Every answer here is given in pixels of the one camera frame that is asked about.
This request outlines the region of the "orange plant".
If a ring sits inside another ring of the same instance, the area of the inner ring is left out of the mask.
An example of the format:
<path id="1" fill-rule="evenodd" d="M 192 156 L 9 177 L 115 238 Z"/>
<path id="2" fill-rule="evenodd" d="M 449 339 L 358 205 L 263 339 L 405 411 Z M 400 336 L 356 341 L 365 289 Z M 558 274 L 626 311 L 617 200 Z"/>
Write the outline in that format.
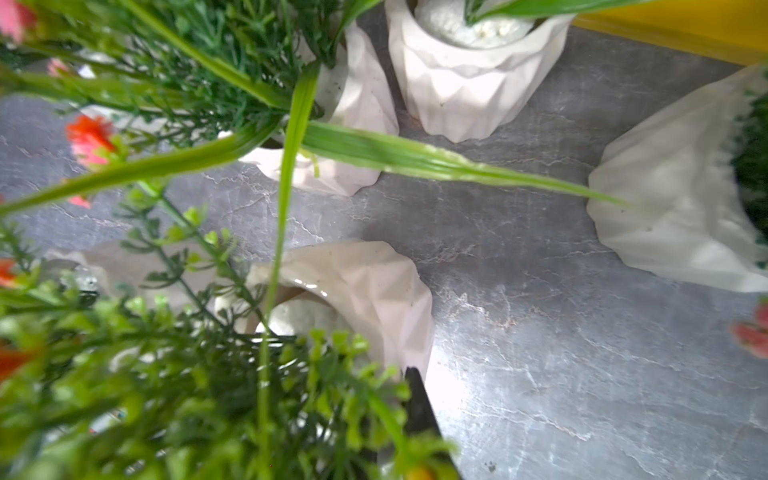
<path id="1" fill-rule="evenodd" d="M 257 327 L 263 290 L 196 209 L 134 188 L 118 250 L 137 288 L 87 287 L 1 224 L 5 479 L 455 479 L 453 446 L 412 428 L 413 388 L 348 327 Z"/>

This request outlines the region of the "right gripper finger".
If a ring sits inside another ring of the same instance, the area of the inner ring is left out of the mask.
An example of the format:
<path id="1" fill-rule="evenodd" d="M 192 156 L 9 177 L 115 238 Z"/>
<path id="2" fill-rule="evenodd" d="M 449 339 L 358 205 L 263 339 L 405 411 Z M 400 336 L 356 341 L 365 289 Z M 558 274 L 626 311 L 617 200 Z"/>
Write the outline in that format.
<path id="1" fill-rule="evenodd" d="M 416 367 L 407 367 L 404 379 L 411 393 L 404 403 L 407 412 L 404 430 L 408 437 L 422 440 L 422 451 L 426 456 L 406 479 L 461 479 L 462 474 L 442 436 L 420 371 Z"/>

